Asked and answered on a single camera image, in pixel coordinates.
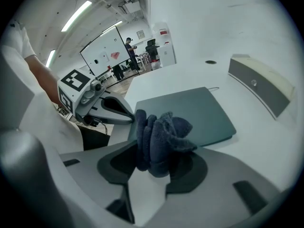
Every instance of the red mark on whiteboard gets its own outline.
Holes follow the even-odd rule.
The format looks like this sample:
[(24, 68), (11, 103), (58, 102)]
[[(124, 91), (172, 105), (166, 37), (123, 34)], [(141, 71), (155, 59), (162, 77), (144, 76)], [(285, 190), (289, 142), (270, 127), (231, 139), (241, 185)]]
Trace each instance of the red mark on whiteboard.
[(119, 52), (113, 52), (111, 53), (111, 57), (113, 57), (114, 59), (117, 59), (119, 56)]

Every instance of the wooden floor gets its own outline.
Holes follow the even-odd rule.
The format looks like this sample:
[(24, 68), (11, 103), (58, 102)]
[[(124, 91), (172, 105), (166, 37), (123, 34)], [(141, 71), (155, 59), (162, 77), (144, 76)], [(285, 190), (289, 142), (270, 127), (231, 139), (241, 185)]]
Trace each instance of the wooden floor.
[[(140, 73), (140, 75), (142, 75), (142, 74), (146, 74), (146, 73), (151, 72), (151, 70), (152, 70), (151, 64), (148, 64), (148, 66), (146, 66), (146, 71), (142, 71), (142, 72), (139, 72), (139, 73)], [(128, 69), (127, 71), (125, 71), (123, 73), (123, 75), (126, 78), (126, 77), (129, 77), (129, 76), (131, 76), (133, 74), (136, 74), (136, 73), (137, 73), (136, 70), (132, 71), (131, 69)], [(139, 76), (139, 75), (136, 75), (136, 76), (130, 77), (128, 79), (122, 80), (122, 81), (118, 82), (118, 84), (113, 85), (112, 87), (109, 87), (107, 90), (119, 93), (120, 95), (125, 97), (132, 80), (137, 76)], [(110, 86), (114, 83), (115, 83), (115, 80), (112, 77), (109, 77), (107, 80), (104, 81), (104, 85), (106, 87), (108, 87), (108, 86)], [(97, 127), (85, 126), (83, 123), (80, 123), (79, 121), (77, 121), (76, 118), (73, 117), (73, 116), (71, 117), (70, 121), (73, 122), (73, 123), (76, 123), (79, 126), (83, 126), (83, 127), (89, 128), (89, 129), (99, 131), (101, 133), (105, 133), (105, 127), (102, 124), (99, 124)], [(105, 125), (106, 125), (107, 130), (108, 130), (108, 135), (111, 135), (114, 125), (112, 125), (112, 124), (105, 124)]]

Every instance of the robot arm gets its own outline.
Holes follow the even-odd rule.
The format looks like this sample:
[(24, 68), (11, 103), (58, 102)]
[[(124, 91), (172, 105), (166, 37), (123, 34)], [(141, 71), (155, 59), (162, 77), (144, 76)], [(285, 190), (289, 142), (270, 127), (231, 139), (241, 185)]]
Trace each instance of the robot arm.
[(80, 69), (73, 69), (58, 80), (60, 102), (85, 125), (130, 124), (133, 112), (125, 99), (106, 90), (93, 75)]

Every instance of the gray tablet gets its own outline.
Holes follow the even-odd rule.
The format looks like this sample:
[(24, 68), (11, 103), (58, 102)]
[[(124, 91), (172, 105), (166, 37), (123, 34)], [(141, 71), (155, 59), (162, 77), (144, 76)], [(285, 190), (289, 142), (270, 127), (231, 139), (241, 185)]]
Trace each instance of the gray tablet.
[[(206, 146), (229, 139), (237, 131), (223, 108), (206, 88), (197, 88), (139, 101), (137, 109), (146, 111), (147, 116), (172, 111), (173, 116), (188, 120), (193, 129), (187, 136), (198, 146)], [(128, 140), (136, 139), (136, 121), (132, 124)]]

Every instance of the man in dark shirt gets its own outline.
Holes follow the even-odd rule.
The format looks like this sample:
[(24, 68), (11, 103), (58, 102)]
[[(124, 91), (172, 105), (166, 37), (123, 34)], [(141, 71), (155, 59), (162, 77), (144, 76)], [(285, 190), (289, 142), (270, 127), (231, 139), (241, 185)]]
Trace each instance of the man in dark shirt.
[(131, 47), (130, 43), (131, 43), (131, 38), (128, 37), (127, 40), (126, 40), (126, 42), (125, 42), (125, 47), (129, 51), (130, 58), (131, 58), (132, 62), (134, 63), (135, 68), (138, 71), (142, 72), (142, 70), (140, 70), (140, 68), (138, 67), (137, 60), (136, 60), (136, 57), (135, 57), (135, 52), (134, 52), (134, 49), (136, 49), (137, 46)]

